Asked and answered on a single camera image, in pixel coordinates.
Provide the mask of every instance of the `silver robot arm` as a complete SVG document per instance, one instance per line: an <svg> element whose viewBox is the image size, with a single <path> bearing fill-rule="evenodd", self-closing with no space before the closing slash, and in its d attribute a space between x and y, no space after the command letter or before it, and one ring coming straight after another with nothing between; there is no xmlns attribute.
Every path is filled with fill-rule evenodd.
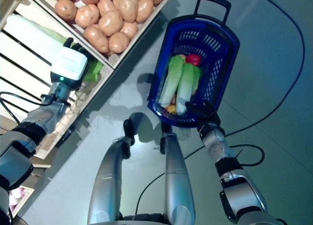
<svg viewBox="0 0 313 225"><path fill-rule="evenodd" d="M208 103L201 108L190 102L186 106L201 120L198 131L219 174L223 188L220 198L227 218L239 225L280 225L267 213L264 197L227 144L214 109Z"/></svg>
<svg viewBox="0 0 313 225"><path fill-rule="evenodd" d="M0 224L9 224L8 191L20 186L33 170L30 157L43 138L55 130L69 107L72 90L80 87L87 66L86 51L69 38L55 57L51 69L52 86L43 95L42 106L28 113L13 130L0 135Z"/></svg>

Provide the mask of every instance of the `green leafy vegetable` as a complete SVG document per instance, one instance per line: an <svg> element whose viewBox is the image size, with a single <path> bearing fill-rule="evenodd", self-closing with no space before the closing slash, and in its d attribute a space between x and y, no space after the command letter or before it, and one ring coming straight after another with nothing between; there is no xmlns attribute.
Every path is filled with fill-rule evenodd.
<svg viewBox="0 0 313 225"><path fill-rule="evenodd" d="M100 61L98 60L90 61L88 71L84 77L84 81L96 82L98 80L98 75L102 67L103 64Z"/></svg>
<svg viewBox="0 0 313 225"><path fill-rule="evenodd" d="M182 74L183 65L184 59L179 55L173 56L170 60L168 74L159 99L159 104L164 108L170 105L175 94Z"/></svg>
<svg viewBox="0 0 313 225"><path fill-rule="evenodd" d="M190 101L193 86L195 70L194 65L184 64L182 67L182 75L179 81L177 96L176 96L176 113L184 114L186 112L185 103Z"/></svg>

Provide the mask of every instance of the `plastic basket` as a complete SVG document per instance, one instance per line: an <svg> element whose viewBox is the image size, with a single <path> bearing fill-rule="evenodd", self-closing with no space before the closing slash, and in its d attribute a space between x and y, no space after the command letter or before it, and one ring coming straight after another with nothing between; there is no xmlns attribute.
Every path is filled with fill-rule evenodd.
<svg viewBox="0 0 313 225"><path fill-rule="evenodd" d="M202 76L192 101L202 105L207 100L217 110L240 46L236 35L225 25L231 8L230 2L206 0L226 8L224 19L220 21L198 14L201 1L197 1L193 15L178 17L169 22L148 97L148 108L161 120L178 127L193 128L199 122L190 112L184 115L171 114L158 103L170 58L177 54L201 56L199 67Z"/></svg>

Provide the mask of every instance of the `gray floor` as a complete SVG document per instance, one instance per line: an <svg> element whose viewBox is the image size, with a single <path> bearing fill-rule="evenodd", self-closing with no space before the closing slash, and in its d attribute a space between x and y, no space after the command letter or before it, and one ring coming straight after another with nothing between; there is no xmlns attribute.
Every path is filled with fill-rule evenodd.
<svg viewBox="0 0 313 225"><path fill-rule="evenodd" d="M267 114L291 85L301 62L301 43L294 26L264 0L229 0L227 25L241 48L219 108L226 132L244 127ZM228 138L230 145L262 147L266 159L247 168L267 200L269 212L290 225L313 224L313 0L274 0L298 22L306 40L306 60L298 84L283 106L266 121ZM133 214L141 190L164 170L159 154L160 126L147 108L151 73L164 35L164 21L192 13L196 0L170 0L160 16L112 79L88 106L76 131L63 144L46 171L35 196L22 211L30 225L85 225L98 166L111 141L122 135L122 122L143 113L132 157L123 164L121 212ZM220 15L218 8L203 11ZM196 130L174 128L186 155L201 146ZM254 162L259 153L244 149L241 162ZM186 161L195 204L196 224L230 224L219 200L218 175L205 153ZM164 179L143 196L139 212L162 212Z"/></svg>

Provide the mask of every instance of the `black cable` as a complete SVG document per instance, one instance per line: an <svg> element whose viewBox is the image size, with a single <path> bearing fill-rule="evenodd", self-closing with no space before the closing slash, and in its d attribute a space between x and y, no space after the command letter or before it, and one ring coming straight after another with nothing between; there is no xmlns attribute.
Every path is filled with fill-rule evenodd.
<svg viewBox="0 0 313 225"><path fill-rule="evenodd" d="M9 208L9 216L10 216L10 225L13 225L13 215L12 215L12 211Z"/></svg>
<svg viewBox="0 0 313 225"><path fill-rule="evenodd" d="M288 223L286 223L286 221L283 220L283 219L276 219L276 220L279 221L279 222L281 222L283 225L288 225Z"/></svg>
<svg viewBox="0 0 313 225"><path fill-rule="evenodd" d="M19 99L22 99L24 101L27 101L29 103L32 103L32 104L35 104L35 105L39 105L39 106L49 106L52 104L53 102L53 99L51 99L51 101L48 103L48 104L41 104L41 103L36 103L32 100L29 100L29 99L26 99L18 94L14 94L14 93L11 93L11 92L6 92L6 91L1 91L0 92L0 104L2 104L2 106L4 107L4 109L11 115L11 117L13 117L13 119L19 124L20 121L18 120L18 118L9 110L9 108L6 106L6 104L4 103L3 99L1 98L1 95L2 94L8 94L8 95L11 95L11 96L14 96L16 98L19 98Z"/></svg>
<svg viewBox="0 0 313 225"><path fill-rule="evenodd" d="M256 148L258 150L260 150L262 157L261 159L257 162L257 163L253 163L253 164L241 164L242 166L257 166L259 164L261 164L264 159L265 159L265 153L264 150L262 148L260 148L259 146L253 145L253 144L238 144L238 145L233 145L230 146L230 148L239 148L239 147L252 147L252 148ZM192 153L188 154L187 156L185 156L184 160L188 159L189 157L191 157L193 154L195 154L196 152L200 151L201 149L205 148L205 146L202 146L196 150L194 150ZM162 177L165 173L160 174L159 176L157 176L154 180L152 180L141 192L138 201L137 201L137 205L136 205L136 210L135 210L135 215L138 213L138 207L139 207L139 203L141 200L142 195L144 194L144 192L148 189L148 187L154 183L157 179L159 179L160 177Z"/></svg>
<svg viewBox="0 0 313 225"><path fill-rule="evenodd" d="M302 34L302 31L299 27L299 25L294 21L294 19L286 12L284 11L279 5L277 5L275 2L273 2L272 0L267 0L268 2L270 2L271 4L273 4L278 10L280 10L292 23L293 25L296 27L296 29L298 30L299 32L299 35L301 37L301 42L302 42L302 62L301 62L301 66L300 66L300 69L298 71L298 74L294 80L294 82L292 83L292 85L290 86L290 88L288 89L287 93L285 94L285 96L283 97L283 99L278 103L278 105L271 111L269 112L266 116L264 116L263 118L261 118L260 120L252 123L251 125L248 125L242 129L239 129L237 131L233 131L229 134L226 135L227 136L231 136L231 135L234 135L238 132L241 132L241 131L244 131L246 129L249 129L257 124L259 124L260 122L264 121L265 119L267 119L269 116L271 116L282 104L283 102L285 101L285 99L287 98L287 96L289 95L289 93L291 92L291 90L293 89L293 87L295 86L295 84L297 83L301 73L302 73L302 70L303 70L303 65L304 65L304 59L305 59L305 43L304 43L304 37L303 37L303 34Z"/></svg>
<svg viewBox="0 0 313 225"><path fill-rule="evenodd" d="M161 176L163 176L163 175L165 175L165 173L160 174L158 177L156 177L154 180L152 180L152 181L142 190L142 192L141 192L141 194L140 194L140 196L139 196L139 198L138 198L138 201L137 201L137 206L136 206L135 215L136 215L137 212L138 212L138 207L139 207L140 199L141 199L142 195L144 194L144 192L148 189L148 187L149 187L152 183L154 183L157 179L159 179L159 178L160 178Z"/></svg>
<svg viewBox="0 0 313 225"><path fill-rule="evenodd" d="M241 164L242 166L249 166L249 167L251 167L251 166L257 166L257 165L260 165L263 161L264 161L264 159L265 159L265 152L264 152L264 150L262 149L262 148L260 148L259 146L256 146L256 145L253 145L253 144L238 144L238 145L233 145L233 146L230 146L231 148L240 148L240 147L251 147L251 148L256 148L256 149L258 149L260 152L261 152L261 154L262 154L262 156L261 156L261 159L258 161L258 162L256 162L256 163L252 163L252 164Z"/></svg>

